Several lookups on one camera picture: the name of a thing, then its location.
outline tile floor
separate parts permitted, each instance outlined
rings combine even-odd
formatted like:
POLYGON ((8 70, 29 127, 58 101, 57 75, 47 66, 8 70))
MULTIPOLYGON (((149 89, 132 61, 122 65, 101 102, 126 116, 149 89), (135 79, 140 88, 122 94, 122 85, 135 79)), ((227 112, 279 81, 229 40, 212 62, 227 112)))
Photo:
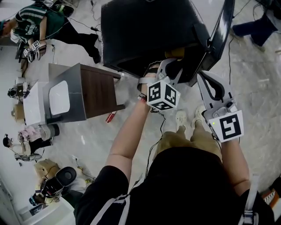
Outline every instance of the tile floor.
MULTIPOLYGON (((95 18, 100 17, 101 5, 106 2, 108 0, 97 0, 94 8, 95 18)), ((194 2, 211 32, 223 1, 200 0, 194 2)), ((237 0, 234 14, 239 12, 246 3, 247 0, 237 0)), ((233 24, 252 21, 252 9, 255 4, 256 1, 252 0, 233 19, 233 24)), ((73 18, 89 26, 96 26, 100 20, 94 21, 90 7, 90 1, 81 0, 73 18)), ((261 15, 261 9, 257 8, 255 18, 259 18, 261 15)), ((87 27, 74 21, 71 23, 77 31, 90 33, 87 27)), ((212 72, 226 80, 229 79, 228 44, 230 40, 231 37, 228 37, 222 59, 211 69, 212 72)), ((101 65, 95 65, 92 58, 88 57, 86 51, 80 46, 67 45, 55 40, 49 42, 55 45, 54 63, 73 66, 80 62, 103 68, 101 65)), ((239 42, 234 39, 230 50, 231 86, 244 116, 245 135, 241 138, 241 146, 251 172, 260 175, 260 190, 267 188, 281 173, 281 57, 274 52, 281 47, 280 43, 281 36, 273 34, 265 44, 266 52, 261 53, 251 44, 249 37, 245 37, 244 41, 239 42)), ((96 43, 96 46, 101 50, 101 43, 96 43)), ((52 47, 49 46, 46 55, 39 62, 33 62, 30 65, 27 77, 30 80, 48 81, 48 63, 52 61, 53 52, 52 47)), ((83 122, 60 124, 61 135, 55 138, 52 147, 46 148, 45 157, 64 167, 76 165, 72 160, 72 155, 75 155, 79 158, 79 164, 87 167, 92 176, 97 176, 105 163, 118 130, 136 102, 138 94, 136 85, 137 79, 123 74, 122 79, 116 84, 116 95, 118 103, 126 102, 127 108, 117 112, 111 123, 106 123, 107 115, 103 115, 83 122)), ((182 96, 178 108, 187 111, 190 123, 195 108, 202 104, 199 88, 197 85, 188 87, 180 84, 178 90, 182 96)), ((175 114, 175 110, 166 113, 165 131, 176 129, 175 114)), ((161 123, 160 115, 150 114, 148 116, 133 161, 132 182, 135 182, 145 171, 148 151, 160 138, 161 123)), ((192 130, 189 127, 186 134, 190 137, 191 133, 192 130)))

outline red object on floor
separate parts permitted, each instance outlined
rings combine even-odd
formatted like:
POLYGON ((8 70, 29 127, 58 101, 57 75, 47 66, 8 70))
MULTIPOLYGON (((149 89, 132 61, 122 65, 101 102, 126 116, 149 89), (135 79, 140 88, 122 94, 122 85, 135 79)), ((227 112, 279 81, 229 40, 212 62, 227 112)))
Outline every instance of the red object on floor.
POLYGON ((113 117, 115 116, 116 114, 116 111, 115 112, 112 112, 109 114, 109 116, 107 117, 107 119, 105 120, 107 123, 110 123, 111 120, 113 119, 113 117))

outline blue pants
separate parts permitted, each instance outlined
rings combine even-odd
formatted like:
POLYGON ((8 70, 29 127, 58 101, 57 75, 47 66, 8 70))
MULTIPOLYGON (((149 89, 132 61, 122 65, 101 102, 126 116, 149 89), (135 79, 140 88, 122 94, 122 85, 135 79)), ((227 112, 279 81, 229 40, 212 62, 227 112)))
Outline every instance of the blue pants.
POLYGON ((240 37, 251 35, 253 41, 259 46, 263 46, 270 35, 277 31, 266 14, 256 21, 234 25, 232 29, 240 37))

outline man in green shirt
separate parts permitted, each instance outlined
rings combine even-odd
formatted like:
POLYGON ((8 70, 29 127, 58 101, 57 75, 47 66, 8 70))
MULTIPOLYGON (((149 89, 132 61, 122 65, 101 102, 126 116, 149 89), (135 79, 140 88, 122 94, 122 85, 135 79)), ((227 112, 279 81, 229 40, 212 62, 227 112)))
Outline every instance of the man in green shirt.
POLYGON ((21 9, 14 19, 0 22, 0 37, 9 35, 11 30, 30 46, 39 40, 41 56, 46 53, 46 40, 56 39, 81 45, 95 63, 101 61, 98 49, 94 46, 98 38, 96 34, 78 33, 66 17, 46 7, 33 4, 21 9))

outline dark jeans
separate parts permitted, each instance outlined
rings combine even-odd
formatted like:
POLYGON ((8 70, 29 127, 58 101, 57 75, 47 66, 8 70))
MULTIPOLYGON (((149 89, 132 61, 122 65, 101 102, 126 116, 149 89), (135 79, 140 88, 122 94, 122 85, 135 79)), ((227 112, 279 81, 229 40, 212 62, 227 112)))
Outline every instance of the dark jeans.
POLYGON ((266 14, 263 14, 262 18, 256 21, 234 25, 232 29, 240 37, 251 35, 254 42, 259 46, 263 46, 270 35, 277 31, 266 14))
POLYGON ((77 44, 84 47, 90 57, 98 57, 98 49, 95 47, 95 42, 97 40, 96 34, 84 34, 78 33, 71 23, 65 24, 59 31, 58 35, 54 37, 56 40, 60 40, 67 44, 77 44))
POLYGON ((43 141, 42 138, 39 138, 33 142, 29 142, 31 154, 33 154, 37 149, 44 148, 50 145, 50 140, 43 141))

